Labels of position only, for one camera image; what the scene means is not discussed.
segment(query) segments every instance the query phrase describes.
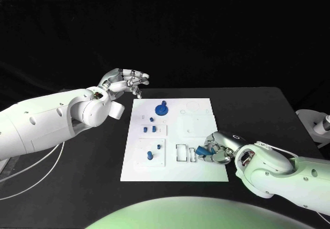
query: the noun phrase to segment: rectangular cutout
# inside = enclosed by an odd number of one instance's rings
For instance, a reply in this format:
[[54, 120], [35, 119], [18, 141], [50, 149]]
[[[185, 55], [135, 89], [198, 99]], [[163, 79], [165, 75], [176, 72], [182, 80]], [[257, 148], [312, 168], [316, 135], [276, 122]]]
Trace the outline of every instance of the rectangular cutout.
[[189, 148], [191, 162], [197, 162], [195, 148]]
[[187, 145], [176, 145], [178, 148], [178, 161], [188, 161]]

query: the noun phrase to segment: blue object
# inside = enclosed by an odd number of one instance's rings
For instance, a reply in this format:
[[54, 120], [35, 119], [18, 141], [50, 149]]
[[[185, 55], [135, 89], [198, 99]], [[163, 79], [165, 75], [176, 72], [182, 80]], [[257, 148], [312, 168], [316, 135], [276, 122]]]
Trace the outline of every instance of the blue object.
[[198, 155], [214, 155], [212, 152], [210, 152], [204, 147], [198, 147], [198, 150], [197, 150], [197, 154]]
[[153, 160], [153, 153], [149, 151], [149, 160]]
[[158, 113], [159, 116], [163, 116], [163, 115], [168, 114], [169, 108], [168, 108], [168, 106], [166, 106], [166, 101], [162, 102], [162, 105], [158, 105], [158, 106], [156, 106], [155, 111], [156, 111], [156, 113]]

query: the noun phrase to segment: white board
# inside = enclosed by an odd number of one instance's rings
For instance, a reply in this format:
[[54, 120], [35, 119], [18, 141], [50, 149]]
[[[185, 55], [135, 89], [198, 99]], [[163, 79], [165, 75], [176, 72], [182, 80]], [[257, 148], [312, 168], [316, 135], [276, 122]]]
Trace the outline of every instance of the white board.
[[[159, 116], [155, 108], [163, 100], [169, 113]], [[195, 154], [215, 131], [211, 99], [135, 99], [120, 180], [228, 181], [225, 165], [199, 160]]]

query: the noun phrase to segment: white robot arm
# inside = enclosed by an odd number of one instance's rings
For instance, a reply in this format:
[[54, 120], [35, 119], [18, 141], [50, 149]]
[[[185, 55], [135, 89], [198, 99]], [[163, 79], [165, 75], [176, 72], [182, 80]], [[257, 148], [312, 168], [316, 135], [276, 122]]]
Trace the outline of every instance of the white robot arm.
[[330, 216], [330, 161], [290, 152], [295, 158], [287, 159], [273, 148], [263, 142], [248, 144], [243, 137], [218, 131], [197, 153], [201, 160], [218, 164], [228, 164], [235, 158], [237, 176], [260, 197], [277, 194], [300, 207]]
[[100, 85], [25, 100], [0, 112], [0, 160], [45, 150], [103, 124], [120, 119], [125, 106], [114, 102], [125, 91], [142, 98], [139, 84], [149, 75], [112, 70]]

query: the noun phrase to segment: black table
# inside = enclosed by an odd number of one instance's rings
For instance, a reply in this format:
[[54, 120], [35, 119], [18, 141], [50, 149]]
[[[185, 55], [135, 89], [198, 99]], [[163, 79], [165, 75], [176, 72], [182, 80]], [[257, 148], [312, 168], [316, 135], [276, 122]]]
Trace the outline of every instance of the black table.
[[[211, 98], [220, 130], [300, 156], [323, 158], [279, 88], [145, 89], [143, 97]], [[0, 202], [0, 227], [84, 228], [123, 207], [172, 196], [225, 198], [267, 208], [316, 228], [328, 226], [316, 212], [283, 197], [259, 197], [235, 176], [234, 163], [227, 165], [230, 182], [120, 182], [133, 99], [126, 93], [117, 101], [126, 106], [120, 120], [109, 117], [100, 127], [65, 143], [60, 164], [42, 183]], [[48, 152], [24, 155], [15, 171]], [[35, 168], [6, 181], [0, 197], [22, 191], [44, 177], [58, 155], [60, 150]]]

